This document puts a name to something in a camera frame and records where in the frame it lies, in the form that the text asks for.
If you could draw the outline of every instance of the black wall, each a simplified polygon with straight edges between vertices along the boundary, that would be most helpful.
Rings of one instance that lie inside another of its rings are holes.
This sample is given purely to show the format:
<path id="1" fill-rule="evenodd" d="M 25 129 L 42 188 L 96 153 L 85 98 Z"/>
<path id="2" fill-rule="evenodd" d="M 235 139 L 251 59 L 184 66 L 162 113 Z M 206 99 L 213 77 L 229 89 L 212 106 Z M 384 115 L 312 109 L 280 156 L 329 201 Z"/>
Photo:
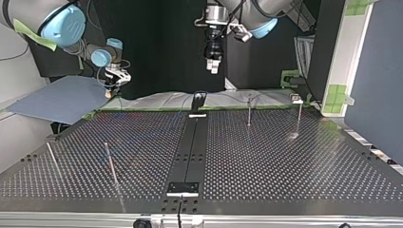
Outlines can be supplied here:
<path id="1" fill-rule="evenodd" d="M 132 63 L 132 82 L 122 88 L 127 99 L 162 91 L 221 91 L 219 75 L 205 70 L 204 33 L 193 22 L 205 0 L 97 0 L 105 37 L 124 41 L 124 58 Z"/>

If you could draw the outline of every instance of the black center rail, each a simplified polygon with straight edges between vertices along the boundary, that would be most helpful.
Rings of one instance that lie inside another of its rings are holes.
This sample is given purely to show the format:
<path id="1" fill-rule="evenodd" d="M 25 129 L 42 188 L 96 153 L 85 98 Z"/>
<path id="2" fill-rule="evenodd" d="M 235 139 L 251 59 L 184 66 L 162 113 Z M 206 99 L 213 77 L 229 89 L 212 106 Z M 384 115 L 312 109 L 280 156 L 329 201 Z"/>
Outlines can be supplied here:
<path id="1" fill-rule="evenodd" d="M 403 217 L 403 177 L 335 123 L 293 108 L 247 120 L 97 114 L 51 144 L 54 159 L 44 147 L 0 174 L 0 211 Z"/>

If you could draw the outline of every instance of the green tape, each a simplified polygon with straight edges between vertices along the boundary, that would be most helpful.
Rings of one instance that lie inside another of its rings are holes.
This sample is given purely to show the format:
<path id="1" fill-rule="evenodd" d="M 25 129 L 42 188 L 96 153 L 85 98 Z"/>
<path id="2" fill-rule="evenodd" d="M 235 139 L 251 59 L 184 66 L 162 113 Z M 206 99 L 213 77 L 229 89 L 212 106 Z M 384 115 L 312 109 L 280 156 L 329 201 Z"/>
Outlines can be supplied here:
<path id="1" fill-rule="evenodd" d="M 324 113 L 340 114 L 346 101 L 346 85 L 329 85 Z"/>
<path id="2" fill-rule="evenodd" d="M 293 87 L 293 88 L 298 87 L 298 85 L 290 85 L 289 83 L 285 82 L 284 81 L 285 77 L 299 78 L 299 70 L 297 69 L 283 70 L 281 72 L 281 82 L 280 82 L 281 87 Z"/>
<path id="3" fill-rule="evenodd" d="M 367 11 L 367 7 L 372 4 L 371 0 L 350 0 L 347 4 L 345 12 L 346 16 L 358 16 L 364 15 Z"/>

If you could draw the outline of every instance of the metal frame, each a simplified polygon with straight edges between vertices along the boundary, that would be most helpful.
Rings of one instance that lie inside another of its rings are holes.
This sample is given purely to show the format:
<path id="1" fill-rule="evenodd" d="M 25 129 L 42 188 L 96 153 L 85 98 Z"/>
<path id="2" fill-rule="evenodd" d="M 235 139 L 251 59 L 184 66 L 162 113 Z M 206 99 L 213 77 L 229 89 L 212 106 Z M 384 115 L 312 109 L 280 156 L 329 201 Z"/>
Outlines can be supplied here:
<path id="1" fill-rule="evenodd" d="M 69 227 L 129 227 L 135 219 L 151 219 L 163 224 L 163 227 L 177 227 L 178 214 L 181 215 L 182 225 L 185 227 L 188 225 L 192 227 L 214 228 L 222 226 L 244 227 L 251 224 L 262 227 L 284 227 L 287 225 L 323 225 L 324 227 L 334 227 L 344 222 L 360 226 L 403 226 L 403 218 L 393 218 L 403 217 L 402 204 L 399 202 L 360 203 L 334 200 L 300 200 L 299 202 L 284 200 L 279 200 L 278 202 L 239 200 L 231 202 L 205 200 L 202 191 L 206 165 L 208 120 L 211 118 L 212 112 L 214 111 L 207 113 L 207 118 L 187 119 L 186 129 L 183 131 L 181 143 L 177 148 L 176 158 L 172 163 L 167 182 L 165 183 L 165 189 L 167 189 L 170 182 L 199 182 L 201 186 L 200 194 L 197 198 L 166 197 L 156 201 L 124 200 L 124 205 L 122 205 L 121 201 L 110 199 L 86 201 L 74 199 L 49 200 L 45 207 L 43 203 L 46 199 L 19 199 L 18 206 L 15 206 L 15 199 L 7 200 L 0 198 L 2 208 L 7 208 L 9 211 L 0 212 L 0 227 L 54 227 L 63 224 L 68 224 Z M 85 122 L 82 121 L 65 131 L 61 134 L 62 138 L 68 136 Z M 340 139 L 346 141 L 351 147 L 356 148 L 357 151 L 368 151 L 368 153 L 362 153 L 360 156 L 369 158 L 369 163 L 373 163 L 388 178 L 403 186 L 403 178 L 388 164 L 382 160 L 378 160 L 368 148 L 354 140 L 348 133 L 339 129 L 337 132 L 340 133 L 340 136 L 338 136 Z M 31 158 L 34 160 L 36 159 L 34 155 L 43 153 L 47 153 L 45 146 L 31 153 Z M 26 162 L 18 162 L 7 172 L 0 174 L 0 182 L 6 180 L 10 174 L 24 167 Z"/>

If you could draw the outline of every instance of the robotic arm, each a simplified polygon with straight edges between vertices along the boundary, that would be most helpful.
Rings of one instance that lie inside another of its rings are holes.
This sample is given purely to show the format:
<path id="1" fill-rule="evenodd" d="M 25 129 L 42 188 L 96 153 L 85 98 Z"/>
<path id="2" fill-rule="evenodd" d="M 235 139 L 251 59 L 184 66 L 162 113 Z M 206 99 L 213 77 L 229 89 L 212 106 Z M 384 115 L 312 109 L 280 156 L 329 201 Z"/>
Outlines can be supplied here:
<path id="1" fill-rule="evenodd" d="M 252 37 L 265 37 L 277 24 L 276 16 L 293 0 L 207 0 L 207 7 L 196 27 L 206 28 L 204 57 L 212 74 L 219 72 L 223 59 L 223 43 L 227 30 L 235 32 L 235 38 L 247 42 Z"/>
<path id="2" fill-rule="evenodd" d="M 77 0 L 0 0 L 0 23 L 13 29 L 17 19 L 41 37 L 53 41 L 65 52 L 106 69 L 106 96 L 130 82 L 131 76 L 121 68 L 123 43 L 108 39 L 105 47 L 87 44 L 83 39 L 86 16 L 75 6 Z"/>

